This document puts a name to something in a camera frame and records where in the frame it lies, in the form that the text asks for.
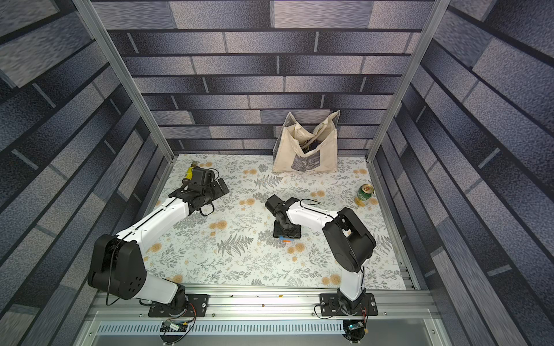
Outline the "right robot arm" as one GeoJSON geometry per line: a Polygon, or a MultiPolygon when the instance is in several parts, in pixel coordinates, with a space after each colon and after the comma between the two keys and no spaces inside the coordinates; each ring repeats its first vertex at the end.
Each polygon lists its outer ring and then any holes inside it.
{"type": "Polygon", "coordinates": [[[354,210],[339,211],[319,208],[319,201],[272,195],[265,208],[274,217],[274,237],[300,239],[302,229],[308,228],[325,236],[336,262],[342,267],[338,295],[350,305],[362,301],[364,295],[364,264],[377,245],[354,210]]]}

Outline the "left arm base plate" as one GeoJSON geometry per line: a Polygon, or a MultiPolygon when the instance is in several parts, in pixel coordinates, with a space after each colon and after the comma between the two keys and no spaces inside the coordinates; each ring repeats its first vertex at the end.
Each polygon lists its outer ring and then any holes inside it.
{"type": "Polygon", "coordinates": [[[171,303],[153,302],[149,308],[148,317],[181,319],[185,317],[205,317],[210,295],[181,294],[171,303]]]}

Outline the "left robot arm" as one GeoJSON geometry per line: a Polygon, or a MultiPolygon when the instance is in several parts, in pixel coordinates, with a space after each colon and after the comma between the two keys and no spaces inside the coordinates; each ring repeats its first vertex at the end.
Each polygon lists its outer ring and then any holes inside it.
{"type": "Polygon", "coordinates": [[[87,276],[88,285],[117,298],[154,301],[183,309],[184,287],[148,273],[144,257],[173,226],[229,193],[222,178],[210,183],[193,181],[170,193],[156,210],[115,235],[97,239],[87,276]]]}

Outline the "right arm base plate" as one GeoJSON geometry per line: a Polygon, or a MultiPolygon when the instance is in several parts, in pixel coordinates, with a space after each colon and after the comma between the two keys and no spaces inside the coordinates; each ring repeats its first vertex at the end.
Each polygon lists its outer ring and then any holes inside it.
{"type": "Polygon", "coordinates": [[[320,317],[374,317],[378,315],[373,294],[362,293],[354,301],[342,294],[320,294],[316,312],[320,317]]]}

